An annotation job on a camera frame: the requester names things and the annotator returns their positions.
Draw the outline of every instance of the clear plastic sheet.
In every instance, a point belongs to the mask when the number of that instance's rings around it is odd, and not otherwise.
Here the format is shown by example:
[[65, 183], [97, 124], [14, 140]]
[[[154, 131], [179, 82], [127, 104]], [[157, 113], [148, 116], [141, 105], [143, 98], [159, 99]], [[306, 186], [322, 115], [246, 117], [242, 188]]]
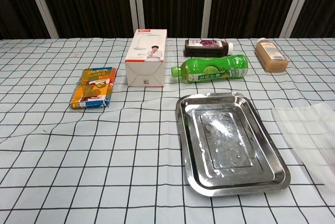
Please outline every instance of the clear plastic sheet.
[[335, 191], [335, 112], [326, 103], [272, 113], [285, 140], [306, 167]]

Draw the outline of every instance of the juice bottle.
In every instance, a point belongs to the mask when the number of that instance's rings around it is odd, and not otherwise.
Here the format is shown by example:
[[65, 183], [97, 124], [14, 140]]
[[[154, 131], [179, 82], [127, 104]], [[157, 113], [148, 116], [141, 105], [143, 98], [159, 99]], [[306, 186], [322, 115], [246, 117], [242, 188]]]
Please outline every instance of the juice bottle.
[[256, 44], [256, 55], [266, 71], [283, 72], [286, 70], [288, 61], [279, 52], [276, 45], [268, 41], [266, 38], [258, 39]]
[[182, 66], [171, 68], [173, 77], [182, 76], [188, 82], [199, 82], [228, 77], [244, 77], [248, 72], [245, 55], [232, 55], [225, 58], [192, 58]]
[[233, 44], [214, 40], [185, 40], [186, 57], [221, 58], [232, 55]]

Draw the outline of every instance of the curtain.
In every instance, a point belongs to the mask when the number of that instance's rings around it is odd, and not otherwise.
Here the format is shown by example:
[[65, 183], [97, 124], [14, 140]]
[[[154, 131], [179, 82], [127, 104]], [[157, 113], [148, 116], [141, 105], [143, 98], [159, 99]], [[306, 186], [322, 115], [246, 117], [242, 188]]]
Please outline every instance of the curtain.
[[292, 0], [213, 0], [209, 37], [278, 37]]
[[0, 39], [50, 38], [35, 0], [0, 0]]
[[335, 0], [305, 0], [291, 37], [335, 37]]
[[46, 0], [61, 38], [132, 37], [129, 0]]
[[167, 29], [168, 37], [200, 37], [204, 0], [143, 0], [146, 28]]

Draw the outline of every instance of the cardboard box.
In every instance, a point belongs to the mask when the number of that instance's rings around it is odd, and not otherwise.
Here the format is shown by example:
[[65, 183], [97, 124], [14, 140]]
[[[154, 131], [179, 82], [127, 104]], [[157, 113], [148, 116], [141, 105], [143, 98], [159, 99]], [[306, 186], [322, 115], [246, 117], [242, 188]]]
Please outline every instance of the cardboard box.
[[113, 67], [83, 70], [70, 105], [73, 109], [109, 106], [116, 69]]
[[164, 86], [166, 29], [138, 29], [128, 50], [125, 66], [129, 86]]

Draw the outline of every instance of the checkered tablecloth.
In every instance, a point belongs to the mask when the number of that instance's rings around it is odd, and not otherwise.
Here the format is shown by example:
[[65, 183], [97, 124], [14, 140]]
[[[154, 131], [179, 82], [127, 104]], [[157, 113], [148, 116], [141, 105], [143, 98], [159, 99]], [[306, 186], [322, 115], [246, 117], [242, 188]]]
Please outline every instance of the checkered tablecloth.
[[[227, 39], [250, 63], [244, 79], [189, 84], [170, 76], [184, 39], [166, 42], [166, 86], [128, 87], [131, 39], [0, 41], [0, 223], [335, 223], [335, 193], [286, 144], [272, 107], [335, 109], [335, 39], [273, 39], [289, 59], [267, 73], [256, 40]], [[118, 69], [108, 108], [72, 110], [84, 68]], [[274, 193], [204, 197], [185, 179], [179, 97], [250, 98], [292, 175]]]

